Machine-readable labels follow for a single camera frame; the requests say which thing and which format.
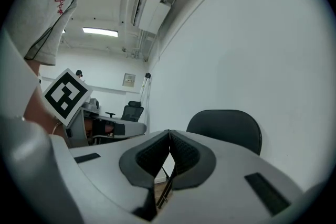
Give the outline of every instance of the wooden floor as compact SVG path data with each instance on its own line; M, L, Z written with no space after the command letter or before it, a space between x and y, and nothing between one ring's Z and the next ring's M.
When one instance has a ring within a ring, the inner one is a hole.
M155 202L158 201L158 199L161 196L161 193L163 192L163 190L164 190L164 188L165 188L166 185L167 185L167 181L164 182L164 183L159 183L159 184L155 184L154 185ZM170 191L169 194L168 194L168 196L167 196L168 202L169 202L169 199L170 199L171 196L172 196L172 191ZM159 209L158 207L156 207L157 210L158 210L158 212L160 212L160 210L162 210L166 204L167 203L164 201L161 209Z

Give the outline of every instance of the wall-mounted air conditioner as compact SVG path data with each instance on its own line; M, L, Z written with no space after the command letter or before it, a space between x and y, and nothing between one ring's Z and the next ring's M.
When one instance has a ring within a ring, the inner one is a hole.
M157 34L165 17L171 9L171 4L162 0L135 0L132 12L132 24L141 30Z

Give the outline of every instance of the fluorescent light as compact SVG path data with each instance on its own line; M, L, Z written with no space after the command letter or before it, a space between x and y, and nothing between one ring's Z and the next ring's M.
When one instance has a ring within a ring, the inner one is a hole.
M111 37L118 37L118 32L112 31L112 30L83 27L83 31L84 33L89 33L89 34L99 34L99 35L106 35L106 36L111 36Z

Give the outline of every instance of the person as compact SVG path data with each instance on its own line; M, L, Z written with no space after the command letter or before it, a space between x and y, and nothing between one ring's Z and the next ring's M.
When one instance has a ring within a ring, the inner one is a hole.
M82 73L82 71L81 70L77 70L76 71L76 76L80 79L81 77L83 77L83 73Z
M15 0L3 23L18 52L35 75L40 65L56 64L58 45L78 0ZM47 133L65 137L59 121L45 108L38 89L27 105L24 117L42 126Z

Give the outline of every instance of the black office chair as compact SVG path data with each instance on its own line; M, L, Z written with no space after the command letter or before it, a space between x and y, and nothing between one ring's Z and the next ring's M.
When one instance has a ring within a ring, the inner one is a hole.
M260 155L262 137L258 123L249 114L239 110L204 110L190 120L187 132L243 146ZM178 175L174 168L156 205L161 208L167 202L173 178Z
M124 107L124 112L122 113L121 120L124 121L133 121L138 122L142 112L143 107L141 107L141 102L129 101L128 105ZM110 115L110 118L115 115L114 113L105 112L106 114Z

